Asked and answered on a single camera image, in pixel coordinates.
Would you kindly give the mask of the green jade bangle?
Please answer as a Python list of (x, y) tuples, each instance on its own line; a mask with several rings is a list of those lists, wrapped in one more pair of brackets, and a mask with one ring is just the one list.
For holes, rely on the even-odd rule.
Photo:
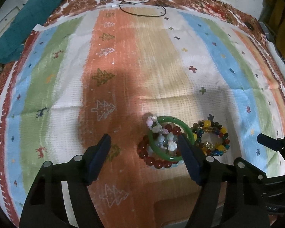
[(187, 137), (191, 144), (196, 137), (186, 123), (172, 116), (149, 116), (146, 122), (149, 132), (149, 147), (152, 155), (162, 163), (177, 163), (183, 160), (180, 154), (179, 135)]

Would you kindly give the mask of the white rolled cloth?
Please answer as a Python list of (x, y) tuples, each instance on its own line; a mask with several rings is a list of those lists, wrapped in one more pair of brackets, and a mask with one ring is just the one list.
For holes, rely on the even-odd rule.
[(282, 76), (285, 79), (285, 63), (283, 62), (282, 58), (279, 56), (279, 53), (278, 53), (276, 46), (270, 41), (267, 41), (266, 45), (267, 45), (267, 49), (271, 53), (274, 61), (276, 62)]

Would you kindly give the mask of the small black object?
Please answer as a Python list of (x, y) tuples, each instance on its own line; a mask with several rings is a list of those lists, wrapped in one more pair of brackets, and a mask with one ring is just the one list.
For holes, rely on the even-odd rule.
[(250, 31), (254, 31), (254, 27), (249, 22), (245, 22), (245, 25), (248, 27)]

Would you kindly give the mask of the yellow hanging cloth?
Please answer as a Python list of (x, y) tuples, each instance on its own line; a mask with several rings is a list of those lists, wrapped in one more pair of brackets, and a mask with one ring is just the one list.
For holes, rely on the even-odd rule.
[(273, 31), (275, 45), (285, 59), (285, 1), (263, 0), (263, 3), (271, 9), (266, 23)]

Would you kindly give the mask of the striped colourful woven mat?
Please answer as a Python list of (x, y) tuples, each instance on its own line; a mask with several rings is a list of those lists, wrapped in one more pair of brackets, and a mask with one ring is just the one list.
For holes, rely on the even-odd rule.
[(0, 83), (0, 206), (18, 226), (45, 161), (69, 161), (105, 133), (112, 145), (88, 191), (105, 227), (186, 220), (200, 192), (182, 161), (144, 145), (149, 116), (206, 130), (206, 151), (285, 174), (263, 133), (285, 136), (285, 81), (266, 48), (243, 30), (197, 12), (104, 8), (36, 26)]

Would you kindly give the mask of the teal fuzzy pillow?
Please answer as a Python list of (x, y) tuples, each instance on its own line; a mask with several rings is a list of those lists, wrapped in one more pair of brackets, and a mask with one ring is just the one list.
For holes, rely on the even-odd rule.
[(63, 0), (28, 0), (0, 37), (0, 64), (20, 58), (25, 40), (37, 24), (44, 24)]

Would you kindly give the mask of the red floral bedsheet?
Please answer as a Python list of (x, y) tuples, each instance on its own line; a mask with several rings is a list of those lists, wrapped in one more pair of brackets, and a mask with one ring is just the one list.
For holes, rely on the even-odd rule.
[[(236, 26), (237, 28), (243, 30), (248, 35), (250, 35), (254, 40), (260, 43), (260, 45), (263, 48), (267, 49), (266, 42), (269, 41), (265, 34), (262, 32), (261, 27), (259, 23), (250, 15), (245, 14), (237, 9), (235, 9), (233, 6), (224, 3), (220, 0), (63, 0), (57, 9), (55, 9), (52, 14), (48, 17), (47, 21), (40, 25), (37, 24), (36, 26), (50, 26), (54, 23), (56, 23), (58, 20), (63, 19), (65, 17), (75, 17), (77, 15), (80, 15), (85, 12), (94, 11), (97, 9), (104, 9), (104, 8), (118, 8), (122, 11), (125, 11), (127, 7), (131, 6), (153, 6), (156, 8), (159, 8), (161, 10), (166, 10), (168, 8), (174, 8), (174, 9), (180, 9), (187, 12), (197, 12), (202, 13), (205, 15), (211, 15), (214, 16), (221, 21), (225, 23), (229, 23), (233, 26)], [(249, 22), (253, 27), (254, 31), (250, 31), (248, 27), (245, 25), (245, 22)], [(0, 75), (0, 83), (2, 82), (2, 75), (4, 73), (4, 69), (7, 65), (14, 63), (16, 61), (9, 62), (7, 64), (3, 64), (3, 71)], [(212, 151), (206, 151), (205, 145), (203, 144), (203, 135), (205, 134), (206, 130), (209, 130), (211, 133), (216, 133), (220, 129), (220, 125), (218, 122), (211, 122), (210, 127), (206, 128), (204, 122), (199, 121), (195, 126), (191, 128), (193, 135), (196, 137), (194, 146), (199, 147), (202, 152), (205, 154), (205, 156), (212, 156), (217, 161), (218, 157), (220, 156), (220, 152), (218, 149), (214, 149)], [(227, 165), (237, 165), (240, 167), (241, 172), (245, 175), (248, 175), (249, 177), (255, 179), (259, 185), (261, 197), (263, 195), (262, 191), (262, 185), (263, 182), (261, 181), (263, 178), (262, 173), (264, 171), (260, 170), (255, 165), (251, 164), (247, 160), (245, 160), (243, 157), (237, 157), (235, 160), (233, 160), (233, 163), (227, 164)], [(62, 190), (63, 190), (63, 198), (65, 202), (65, 206), (67, 208), (67, 217), (68, 220), (73, 225), (72, 227), (78, 227), (77, 222), (74, 217), (74, 212), (72, 210), (71, 204), (70, 204), (70, 195), (68, 188), (66, 186), (66, 182), (62, 183)], [(213, 223), (211, 227), (218, 227), (222, 216), (223, 211), (223, 205), (225, 201), (226, 196), (226, 183), (222, 183), (221, 185), (221, 191), (219, 195), (219, 201), (218, 206), (215, 212), (215, 216), (213, 219)], [(270, 226), (269, 227), (285, 227), (285, 214), (280, 215), (271, 215), (267, 212), (269, 216)], [(177, 224), (171, 224), (171, 225), (181, 225), (186, 227), (189, 217), (181, 221)], [(4, 213), (0, 206), (0, 227), (3, 226), (9, 226), (9, 227), (20, 227), (20, 223), (18, 226), (13, 225), (11, 221), (8, 219), (7, 215)]]

